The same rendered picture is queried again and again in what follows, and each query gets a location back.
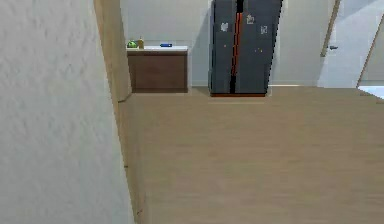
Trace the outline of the dark grey fridge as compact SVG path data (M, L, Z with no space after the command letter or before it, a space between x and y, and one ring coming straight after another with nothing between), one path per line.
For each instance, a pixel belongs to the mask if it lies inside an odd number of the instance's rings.
M208 88L212 96L268 92L283 0L212 0Z

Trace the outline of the white room door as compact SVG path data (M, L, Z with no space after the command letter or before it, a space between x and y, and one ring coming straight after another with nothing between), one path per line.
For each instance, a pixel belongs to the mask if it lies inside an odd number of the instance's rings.
M384 17L384 0L335 0L318 87L355 88ZM330 50L329 46L338 46Z

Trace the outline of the brown cupboard with white top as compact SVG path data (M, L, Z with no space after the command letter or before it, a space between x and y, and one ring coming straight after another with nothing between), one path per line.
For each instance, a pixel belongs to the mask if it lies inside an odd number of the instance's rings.
M186 93L188 91L188 48L146 46L127 48L134 93Z

